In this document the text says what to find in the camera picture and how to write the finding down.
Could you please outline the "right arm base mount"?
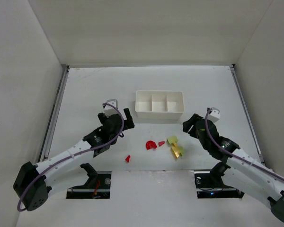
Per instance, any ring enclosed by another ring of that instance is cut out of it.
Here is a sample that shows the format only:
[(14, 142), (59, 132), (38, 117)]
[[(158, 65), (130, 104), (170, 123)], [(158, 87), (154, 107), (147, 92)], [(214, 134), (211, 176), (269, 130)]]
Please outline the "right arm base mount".
[(242, 199), (244, 192), (227, 186), (222, 176), (227, 167), (222, 162), (216, 164), (211, 170), (198, 170), (194, 172), (196, 194), (198, 199), (238, 198)]

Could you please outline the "light green lego block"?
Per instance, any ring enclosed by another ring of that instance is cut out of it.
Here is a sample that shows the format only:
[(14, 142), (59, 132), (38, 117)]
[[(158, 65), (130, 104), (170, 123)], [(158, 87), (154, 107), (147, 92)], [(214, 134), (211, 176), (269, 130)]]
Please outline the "light green lego block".
[(167, 143), (170, 146), (173, 146), (174, 144), (176, 144), (178, 142), (178, 138), (176, 136), (171, 136), (167, 138)]

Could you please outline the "left aluminium rail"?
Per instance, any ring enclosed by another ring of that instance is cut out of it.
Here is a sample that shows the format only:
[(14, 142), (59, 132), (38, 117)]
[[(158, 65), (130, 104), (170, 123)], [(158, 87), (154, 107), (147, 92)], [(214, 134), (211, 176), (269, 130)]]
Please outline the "left aluminium rail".
[(42, 143), (41, 150), (37, 158), (37, 161), (44, 161), (45, 159), (48, 158), (49, 153), (50, 153), (53, 136), (55, 132), (55, 127), (57, 124), (57, 119), (59, 116), (59, 111), (60, 111), (61, 104), (62, 104), (62, 98), (63, 98), (63, 94), (65, 91), (68, 73), (70, 69), (69, 65), (63, 64), (61, 66), (62, 66), (61, 79), (59, 82), (59, 86), (57, 88), (56, 96), (55, 96), (54, 103), (53, 103), (53, 108), (50, 114), (49, 122), (46, 128), (46, 131), (45, 131), (43, 143)]

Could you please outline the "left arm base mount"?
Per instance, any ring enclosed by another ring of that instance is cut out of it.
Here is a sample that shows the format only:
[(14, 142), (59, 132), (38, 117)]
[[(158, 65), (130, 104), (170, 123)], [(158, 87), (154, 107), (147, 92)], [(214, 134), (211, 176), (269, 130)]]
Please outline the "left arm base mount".
[(73, 186), (67, 190), (66, 199), (109, 199), (112, 172), (97, 172), (90, 164), (80, 165), (86, 173), (84, 184)]

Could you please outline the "aluminium rail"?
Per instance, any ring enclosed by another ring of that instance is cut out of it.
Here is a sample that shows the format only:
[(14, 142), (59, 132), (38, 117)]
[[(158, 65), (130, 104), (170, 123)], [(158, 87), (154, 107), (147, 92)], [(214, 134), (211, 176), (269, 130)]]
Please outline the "aluminium rail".
[(63, 98), (63, 94), (65, 91), (68, 73), (70, 69), (69, 65), (63, 64), (61, 66), (62, 66), (61, 79), (59, 82), (59, 86), (57, 88), (56, 96), (55, 96), (54, 103), (53, 103), (53, 108), (50, 114), (49, 122), (46, 128), (46, 131), (45, 131), (43, 143), (42, 143), (41, 150), (37, 158), (37, 161), (44, 161), (45, 159), (48, 158), (49, 153), (50, 153), (53, 136), (55, 132), (55, 127), (57, 124), (57, 119), (59, 116), (59, 111), (60, 111), (61, 104), (62, 104), (62, 98)]
[(257, 137), (256, 137), (256, 134), (255, 134), (254, 127), (253, 127), (252, 122), (251, 122), (251, 118), (250, 118), (250, 115), (249, 115), (249, 112), (248, 112), (248, 109), (247, 109), (247, 105), (246, 105), (246, 102), (245, 102), (244, 97), (243, 97), (243, 93), (242, 93), (240, 85), (239, 85), (239, 81), (238, 81), (238, 78), (237, 78), (237, 75), (236, 75), (235, 65), (234, 64), (230, 65), (230, 71), (231, 71), (232, 78), (234, 80), (235, 86), (237, 88), (237, 91), (238, 91), (238, 94), (239, 94), (239, 97), (240, 97), (240, 101), (241, 101), (241, 104), (242, 104), (243, 109), (244, 109), (244, 113), (245, 113), (246, 119), (248, 121), (249, 129), (250, 129), (250, 131), (252, 133), (253, 141), (255, 143), (255, 146), (256, 146), (256, 149), (257, 149), (257, 153), (258, 153), (260, 162), (263, 165), (266, 166), (264, 158), (263, 158), (263, 155), (262, 155), (262, 152), (261, 152), (261, 149), (260, 149), (260, 146), (259, 146), (259, 143), (258, 143), (258, 140), (257, 140)]

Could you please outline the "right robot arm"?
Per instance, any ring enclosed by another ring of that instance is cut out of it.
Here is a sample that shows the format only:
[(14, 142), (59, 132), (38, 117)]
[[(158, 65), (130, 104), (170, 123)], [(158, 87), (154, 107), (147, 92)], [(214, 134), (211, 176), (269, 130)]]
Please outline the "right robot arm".
[(284, 223), (284, 177), (249, 156), (237, 143), (220, 136), (215, 124), (194, 114), (183, 122), (183, 132), (198, 139), (204, 150), (219, 161), (210, 171), (214, 180), (235, 188), (270, 209)]

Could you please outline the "right aluminium rail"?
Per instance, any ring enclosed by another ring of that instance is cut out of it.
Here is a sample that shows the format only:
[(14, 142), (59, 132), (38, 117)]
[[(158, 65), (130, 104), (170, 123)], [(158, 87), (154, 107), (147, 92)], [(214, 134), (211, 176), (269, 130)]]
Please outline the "right aluminium rail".
[(258, 153), (260, 162), (263, 165), (266, 166), (264, 158), (263, 158), (263, 155), (262, 155), (262, 152), (261, 152), (261, 149), (260, 149), (260, 146), (259, 146), (259, 143), (258, 143), (258, 140), (257, 140), (257, 137), (256, 137), (256, 134), (255, 134), (254, 127), (253, 127), (252, 122), (251, 122), (251, 118), (250, 118), (250, 115), (249, 115), (249, 112), (248, 112), (248, 109), (247, 109), (247, 105), (246, 105), (246, 102), (245, 102), (244, 97), (243, 97), (243, 93), (242, 93), (240, 85), (239, 85), (239, 81), (238, 81), (238, 78), (237, 78), (237, 75), (236, 75), (235, 65), (234, 64), (230, 65), (230, 71), (231, 71), (232, 78), (234, 80), (235, 86), (237, 88), (237, 91), (238, 91), (238, 94), (239, 94), (239, 97), (240, 97), (240, 101), (241, 101), (241, 104), (242, 104), (243, 109), (244, 109), (244, 113), (245, 113), (246, 119), (248, 121), (249, 129), (250, 129), (250, 131), (252, 133), (253, 141), (255, 143), (255, 146), (256, 146), (256, 149), (257, 149), (257, 153)]

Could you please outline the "red arch lego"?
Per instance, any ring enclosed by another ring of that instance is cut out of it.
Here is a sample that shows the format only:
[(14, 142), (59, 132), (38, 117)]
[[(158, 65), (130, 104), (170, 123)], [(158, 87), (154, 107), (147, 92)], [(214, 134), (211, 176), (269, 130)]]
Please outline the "red arch lego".
[(157, 149), (158, 147), (157, 144), (152, 140), (147, 141), (145, 146), (147, 150)]

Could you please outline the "red lego wedge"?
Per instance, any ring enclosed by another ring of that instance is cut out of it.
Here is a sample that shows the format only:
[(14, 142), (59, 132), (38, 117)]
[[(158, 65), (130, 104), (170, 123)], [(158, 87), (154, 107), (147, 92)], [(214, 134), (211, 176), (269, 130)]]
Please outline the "red lego wedge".
[(131, 156), (128, 155), (128, 156), (126, 157), (126, 159), (125, 159), (125, 162), (126, 162), (126, 163), (129, 163), (129, 162), (130, 162), (130, 159), (131, 159)]

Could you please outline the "yellow long lego brick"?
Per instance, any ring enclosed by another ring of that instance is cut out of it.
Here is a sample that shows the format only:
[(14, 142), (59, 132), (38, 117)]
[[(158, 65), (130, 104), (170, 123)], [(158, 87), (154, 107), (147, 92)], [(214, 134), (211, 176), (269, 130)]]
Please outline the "yellow long lego brick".
[(172, 151), (172, 153), (173, 153), (173, 155), (174, 155), (174, 157), (176, 158), (176, 159), (178, 159), (179, 157), (181, 157), (180, 155), (179, 155), (179, 152), (180, 152), (180, 150), (181, 149), (183, 149), (183, 147), (181, 147), (181, 146), (172, 146), (171, 147), (171, 151)]

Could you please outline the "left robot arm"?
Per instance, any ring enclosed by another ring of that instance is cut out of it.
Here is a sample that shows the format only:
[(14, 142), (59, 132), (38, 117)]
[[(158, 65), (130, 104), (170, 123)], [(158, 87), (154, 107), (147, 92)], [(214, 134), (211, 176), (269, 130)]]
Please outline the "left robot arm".
[(21, 166), (13, 184), (19, 197), (19, 212), (36, 210), (50, 196), (65, 189), (94, 183), (98, 173), (90, 164), (91, 160), (124, 137), (125, 130), (135, 127), (128, 108), (124, 113), (114, 106), (112, 109), (113, 114), (99, 113), (101, 126), (73, 147), (43, 162), (28, 161)]

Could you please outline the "white divided container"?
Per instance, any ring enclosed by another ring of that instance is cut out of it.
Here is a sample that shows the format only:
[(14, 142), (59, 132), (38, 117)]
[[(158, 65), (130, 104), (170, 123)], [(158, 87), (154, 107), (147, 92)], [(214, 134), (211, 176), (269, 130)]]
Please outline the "white divided container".
[(139, 119), (179, 120), (185, 110), (181, 91), (138, 90), (135, 96), (135, 111)]

